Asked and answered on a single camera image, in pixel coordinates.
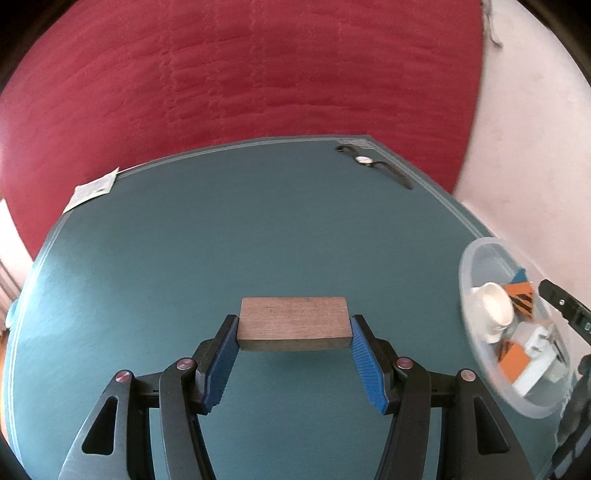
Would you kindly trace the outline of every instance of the plastic bowl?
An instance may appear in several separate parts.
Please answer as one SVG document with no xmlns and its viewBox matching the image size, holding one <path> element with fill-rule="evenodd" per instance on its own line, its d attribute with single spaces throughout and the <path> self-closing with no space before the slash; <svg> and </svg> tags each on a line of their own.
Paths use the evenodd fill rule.
<svg viewBox="0 0 591 480">
<path fill-rule="evenodd" d="M 472 289 L 487 282 L 510 283 L 519 269 L 525 268 L 534 288 L 534 318 L 552 331 L 560 348 L 567 374 L 552 383 L 544 377 L 525 395 L 520 396 L 501 370 L 495 348 L 482 334 L 482 306 L 475 301 Z M 533 419 L 549 416 L 563 404 L 570 390 L 572 365 L 569 325 L 560 312 L 538 295 L 540 281 L 548 278 L 521 251 L 498 238 L 479 238 L 466 247 L 460 260 L 459 281 L 462 314 L 472 352 L 496 392 L 516 411 Z"/>
</svg>

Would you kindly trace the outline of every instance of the white object in bowl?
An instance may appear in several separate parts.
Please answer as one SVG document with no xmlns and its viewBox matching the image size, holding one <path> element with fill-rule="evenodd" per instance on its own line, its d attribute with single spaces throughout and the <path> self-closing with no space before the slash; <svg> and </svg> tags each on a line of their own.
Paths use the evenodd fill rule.
<svg viewBox="0 0 591 480">
<path fill-rule="evenodd" d="M 482 287 L 472 288 L 474 302 L 482 306 L 482 334 L 486 343 L 501 340 L 503 330 L 513 321 L 513 304 L 507 292 L 498 283 L 487 282 Z"/>
</svg>

